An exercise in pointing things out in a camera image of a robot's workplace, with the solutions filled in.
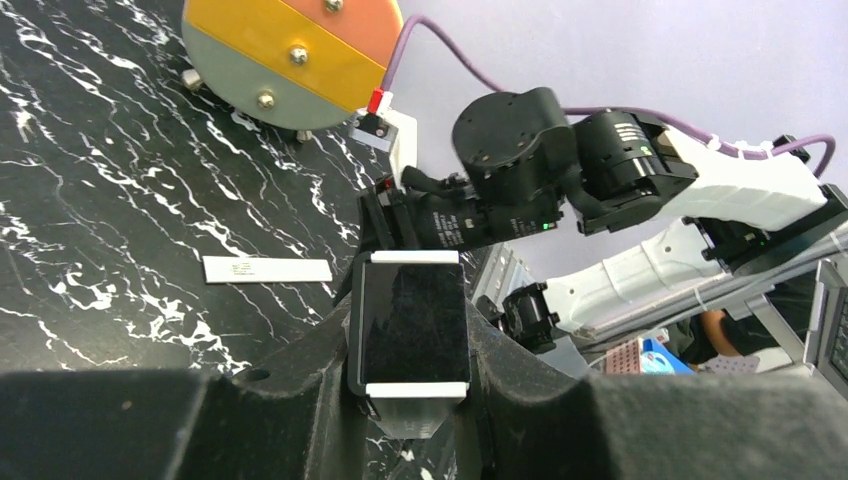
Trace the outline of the white remote battery cover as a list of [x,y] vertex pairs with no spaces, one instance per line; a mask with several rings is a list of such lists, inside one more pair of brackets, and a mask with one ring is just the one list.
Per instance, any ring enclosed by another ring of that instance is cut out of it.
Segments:
[[310,283],[330,282],[326,260],[262,257],[203,256],[208,284],[225,283]]

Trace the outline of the white remote control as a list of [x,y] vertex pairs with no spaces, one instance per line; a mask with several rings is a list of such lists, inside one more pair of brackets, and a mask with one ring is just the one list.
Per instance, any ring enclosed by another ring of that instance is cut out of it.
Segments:
[[432,437],[471,383],[464,268],[452,250],[356,257],[347,382],[389,438]]

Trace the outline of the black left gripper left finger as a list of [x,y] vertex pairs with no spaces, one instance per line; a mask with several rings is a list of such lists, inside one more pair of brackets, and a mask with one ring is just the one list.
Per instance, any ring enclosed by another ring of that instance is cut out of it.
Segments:
[[5,479],[359,479],[350,306],[232,378],[199,370],[1,377]]

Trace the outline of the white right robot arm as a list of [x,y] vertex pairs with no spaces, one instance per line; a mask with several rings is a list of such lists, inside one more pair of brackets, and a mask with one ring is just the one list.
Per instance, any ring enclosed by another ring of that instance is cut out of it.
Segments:
[[415,167],[415,122],[378,90],[351,137],[385,151],[391,172],[360,194],[362,251],[488,247],[555,229],[564,206],[580,233],[614,233],[668,216],[660,234],[574,274],[509,294],[487,319],[534,352],[553,332],[662,288],[751,276],[798,256],[847,219],[847,199],[788,146],[729,155],[657,115],[602,109],[570,123],[546,87],[469,104],[452,142],[462,174]]

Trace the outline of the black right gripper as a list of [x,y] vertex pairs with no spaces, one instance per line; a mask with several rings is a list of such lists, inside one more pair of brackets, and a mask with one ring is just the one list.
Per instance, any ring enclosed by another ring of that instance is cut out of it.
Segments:
[[577,142],[554,93],[537,87],[470,103],[452,129],[462,172],[404,166],[358,195],[362,252],[465,252],[556,227]]

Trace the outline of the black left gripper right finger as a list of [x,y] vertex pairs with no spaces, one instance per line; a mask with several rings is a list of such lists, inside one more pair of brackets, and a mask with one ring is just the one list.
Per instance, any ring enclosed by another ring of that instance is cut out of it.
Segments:
[[843,479],[847,404],[797,375],[590,375],[552,368],[466,308],[461,479]]

